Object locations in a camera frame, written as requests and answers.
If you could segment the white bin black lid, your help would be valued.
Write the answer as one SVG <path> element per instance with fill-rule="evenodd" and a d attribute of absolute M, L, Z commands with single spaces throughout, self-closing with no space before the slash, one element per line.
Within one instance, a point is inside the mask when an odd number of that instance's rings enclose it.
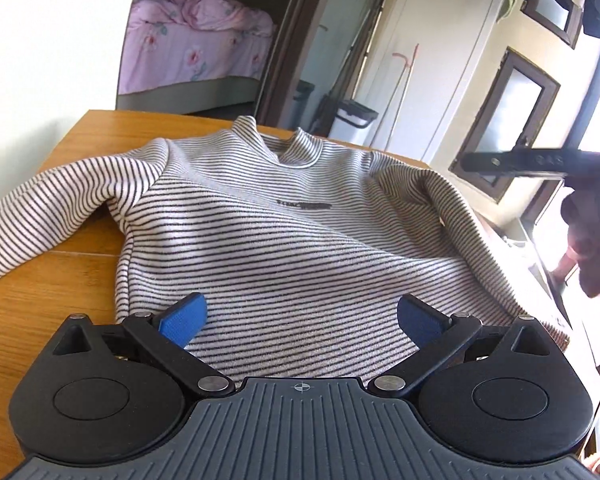
<path fill-rule="evenodd" d="M 339 101 L 328 137 L 334 141 L 363 145 L 377 118 L 376 110 L 359 102 Z"/>

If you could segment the striped grey white sweater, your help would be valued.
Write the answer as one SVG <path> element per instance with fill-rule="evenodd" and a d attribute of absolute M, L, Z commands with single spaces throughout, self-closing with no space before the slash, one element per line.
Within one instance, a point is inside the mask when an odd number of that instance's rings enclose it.
<path fill-rule="evenodd" d="M 118 320 L 198 292 L 207 321 L 186 348 L 242 380 L 370 380 L 415 349 L 396 322 L 411 294 L 445 314 L 570 331 L 492 252 L 449 180 L 388 155 L 250 116 L 208 136 L 58 166 L 0 200 L 0 279 L 68 240 L 99 207 L 124 237 Z"/>

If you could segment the dark bin behind door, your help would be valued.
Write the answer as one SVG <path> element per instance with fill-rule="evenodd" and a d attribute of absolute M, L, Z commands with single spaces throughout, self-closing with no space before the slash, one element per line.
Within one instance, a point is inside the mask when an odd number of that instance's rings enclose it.
<path fill-rule="evenodd" d="M 289 130 L 294 130 L 300 127 L 302 115 L 306 111 L 306 106 L 308 105 L 309 98 L 314 89 L 314 84 L 311 84 L 309 81 L 302 79 L 298 81 L 296 90 L 294 90 L 294 96 L 292 97 L 287 120 L 287 128 Z"/>

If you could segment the upper small window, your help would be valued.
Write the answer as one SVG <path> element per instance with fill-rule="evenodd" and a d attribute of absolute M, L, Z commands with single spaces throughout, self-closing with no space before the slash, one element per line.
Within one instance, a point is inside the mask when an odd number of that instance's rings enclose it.
<path fill-rule="evenodd" d="M 521 11 L 575 49 L 582 27 L 584 3 L 585 0 L 570 0 L 565 9 L 557 0 L 527 0 Z"/>

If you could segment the white door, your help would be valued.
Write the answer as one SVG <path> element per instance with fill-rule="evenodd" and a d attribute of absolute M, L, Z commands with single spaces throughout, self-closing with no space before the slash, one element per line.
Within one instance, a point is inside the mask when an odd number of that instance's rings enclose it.
<path fill-rule="evenodd" d="M 448 132 L 503 0 L 386 0 L 370 53 L 355 91 L 358 102 L 379 117 L 379 124 L 403 61 L 420 44 L 396 131 L 387 151 L 429 164 Z M 398 100 L 394 100 L 378 140 L 384 145 Z"/>

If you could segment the dark framed window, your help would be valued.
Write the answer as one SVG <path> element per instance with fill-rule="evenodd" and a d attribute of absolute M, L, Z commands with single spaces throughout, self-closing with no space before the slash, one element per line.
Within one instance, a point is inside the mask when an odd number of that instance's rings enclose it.
<path fill-rule="evenodd" d="M 508 48 L 486 99 L 450 170 L 454 176 L 478 188 L 495 203 L 508 190 L 512 179 L 471 174 L 460 160 L 473 152 L 508 152 L 530 148 L 552 108 L 560 84 L 528 58 Z"/>

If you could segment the pink floral bed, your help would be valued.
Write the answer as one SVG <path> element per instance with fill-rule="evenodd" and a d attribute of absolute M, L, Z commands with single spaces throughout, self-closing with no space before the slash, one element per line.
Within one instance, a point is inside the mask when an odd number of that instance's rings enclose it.
<path fill-rule="evenodd" d="M 237 0 L 133 0 L 117 108 L 170 114 L 252 103 L 276 25 Z"/>

